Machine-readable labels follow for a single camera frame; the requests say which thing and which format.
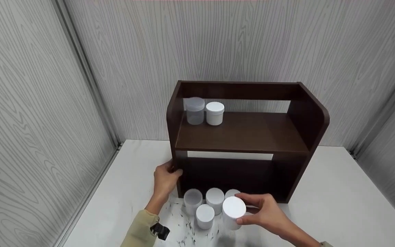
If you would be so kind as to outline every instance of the person's left hand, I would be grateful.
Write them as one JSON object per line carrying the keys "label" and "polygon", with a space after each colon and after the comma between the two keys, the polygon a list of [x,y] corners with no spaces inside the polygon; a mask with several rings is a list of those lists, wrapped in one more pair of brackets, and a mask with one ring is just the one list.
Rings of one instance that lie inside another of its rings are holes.
{"label": "person's left hand", "polygon": [[170,173],[171,169],[171,161],[167,161],[155,169],[153,174],[155,176],[153,195],[146,206],[146,210],[152,214],[159,214],[162,206],[169,199],[169,194],[175,188],[177,180],[182,175],[182,169],[177,169],[177,171]]}
{"label": "person's left hand", "polygon": [[163,203],[166,203],[169,194],[173,191],[176,186],[177,180],[182,175],[182,169],[178,169],[175,172],[170,173],[172,169],[171,160],[156,167],[155,186],[153,188],[153,196],[164,199]]}

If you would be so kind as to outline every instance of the hand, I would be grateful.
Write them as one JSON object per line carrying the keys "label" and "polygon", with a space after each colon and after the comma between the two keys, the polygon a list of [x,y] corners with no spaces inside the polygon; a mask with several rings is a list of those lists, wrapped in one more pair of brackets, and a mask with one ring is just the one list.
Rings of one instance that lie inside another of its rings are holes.
{"label": "hand", "polygon": [[146,210],[152,214],[159,214],[162,206],[169,199],[169,194],[176,186],[177,180],[182,175],[182,169],[170,173],[172,169],[171,161],[156,167],[153,173],[155,177],[155,185],[153,195],[146,206]]}
{"label": "hand", "polygon": [[279,208],[274,197],[270,194],[249,195],[246,193],[235,194],[246,204],[256,208],[247,208],[251,215],[237,219],[239,225],[259,225],[284,240],[291,242],[296,247],[319,247],[321,244],[296,226]]}

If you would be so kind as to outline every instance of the white jar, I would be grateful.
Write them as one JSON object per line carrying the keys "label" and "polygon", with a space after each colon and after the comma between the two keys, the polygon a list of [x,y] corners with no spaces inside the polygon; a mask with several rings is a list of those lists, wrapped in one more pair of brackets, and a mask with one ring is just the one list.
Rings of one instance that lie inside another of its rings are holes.
{"label": "white jar", "polygon": [[223,121],[224,105],[220,102],[207,104],[207,122],[209,125],[220,125]]}
{"label": "white jar", "polygon": [[246,214],[246,204],[238,197],[228,197],[223,202],[223,223],[229,230],[238,230],[237,219]]}
{"label": "white jar", "polygon": [[200,205],[196,210],[197,225],[203,229],[208,230],[213,226],[214,209],[208,204]]}
{"label": "white jar", "polygon": [[205,101],[200,97],[185,98],[187,122],[190,125],[200,125],[204,122]]}
{"label": "white jar", "polygon": [[224,201],[224,193],[221,189],[208,189],[207,194],[205,195],[205,200],[207,201],[207,204],[214,209],[214,213],[216,215],[221,214],[222,203]]}
{"label": "white jar", "polygon": [[195,215],[197,208],[202,205],[202,193],[197,189],[189,189],[184,195],[185,211]]}
{"label": "white jar", "polygon": [[225,199],[228,197],[233,197],[235,194],[240,193],[237,189],[230,189],[225,193]]}

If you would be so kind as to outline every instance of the shelf board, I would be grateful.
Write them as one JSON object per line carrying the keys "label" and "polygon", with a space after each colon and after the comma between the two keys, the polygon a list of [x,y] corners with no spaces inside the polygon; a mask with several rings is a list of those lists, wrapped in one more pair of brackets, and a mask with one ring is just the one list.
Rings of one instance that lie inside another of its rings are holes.
{"label": "shelf board", "polygon": [[287,114],[225,112],[219,126],[190,125],[183,115],[176,150],[308,154]]}

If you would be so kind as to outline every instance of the wrist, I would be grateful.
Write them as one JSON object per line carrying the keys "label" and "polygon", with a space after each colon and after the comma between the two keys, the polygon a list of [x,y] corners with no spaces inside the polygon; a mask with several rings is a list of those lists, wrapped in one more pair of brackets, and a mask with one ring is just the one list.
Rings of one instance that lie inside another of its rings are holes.
{"label": "wrist", "polygon": [[321,244],[308,235],[301,228],[293,224],[287,228],[281,235],[280,238],[290,242],[296,247],[320,247]]}
{"label": "wrist", "polygon": [[167,202],[168,198],[169,197],[153,194],[149,200],[149,203],[147,203],[145,210],[147,210],[149,213],[158,215],[163,205]]}

